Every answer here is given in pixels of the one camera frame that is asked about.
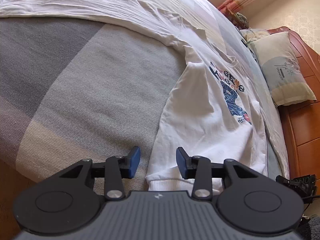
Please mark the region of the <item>wooden headboard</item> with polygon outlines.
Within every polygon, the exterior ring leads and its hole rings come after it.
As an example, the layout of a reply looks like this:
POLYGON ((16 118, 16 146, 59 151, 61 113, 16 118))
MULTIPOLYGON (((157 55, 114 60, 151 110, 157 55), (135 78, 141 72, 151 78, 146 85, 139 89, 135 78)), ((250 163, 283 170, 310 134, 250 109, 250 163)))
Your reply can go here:
POLYGON ((287 31, 302 75, 316 101, 278 107, 287 148, 290 178, 314 174, 319 185, 319 54, 288 27, 270 29, 271 34, 287 31))

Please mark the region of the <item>front pastel pillow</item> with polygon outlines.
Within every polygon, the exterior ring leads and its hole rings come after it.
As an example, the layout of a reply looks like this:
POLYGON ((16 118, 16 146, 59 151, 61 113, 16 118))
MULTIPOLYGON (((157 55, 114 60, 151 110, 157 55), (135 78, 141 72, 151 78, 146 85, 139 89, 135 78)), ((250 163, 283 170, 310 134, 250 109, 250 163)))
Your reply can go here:
POLYGON ((276 106, 317 100, 300 71, 287 31, 262 37, 249 47, 257 57, 276 106))

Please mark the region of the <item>pastel pillow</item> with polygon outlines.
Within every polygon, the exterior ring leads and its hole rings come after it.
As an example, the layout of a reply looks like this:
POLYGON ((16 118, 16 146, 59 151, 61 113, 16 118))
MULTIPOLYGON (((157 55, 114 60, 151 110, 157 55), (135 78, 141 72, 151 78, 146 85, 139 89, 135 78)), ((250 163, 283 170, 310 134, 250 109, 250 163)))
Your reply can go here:
POLYGON ((240 34, 244 38, 246 46, 249 46, 250 43, 270 35, 270 33, 266 29, 252 29, 252 28, 241 29, 240 34))
POLYGON ((317 100, 300 71, 287 31, 262 37, 249 47, 257 57, 276 106, 317 100))

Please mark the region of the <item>rear pastel pillow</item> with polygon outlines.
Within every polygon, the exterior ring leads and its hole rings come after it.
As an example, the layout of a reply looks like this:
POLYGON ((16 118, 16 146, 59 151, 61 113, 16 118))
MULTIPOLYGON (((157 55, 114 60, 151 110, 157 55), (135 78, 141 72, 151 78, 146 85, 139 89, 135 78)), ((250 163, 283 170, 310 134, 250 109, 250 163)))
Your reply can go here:
POLYGON ((249 46, 250 43, 270 35, 270 33, 266 29, 252 29, 252 28, 241 29, 240 34, 244 38, 246 46, 249 46))

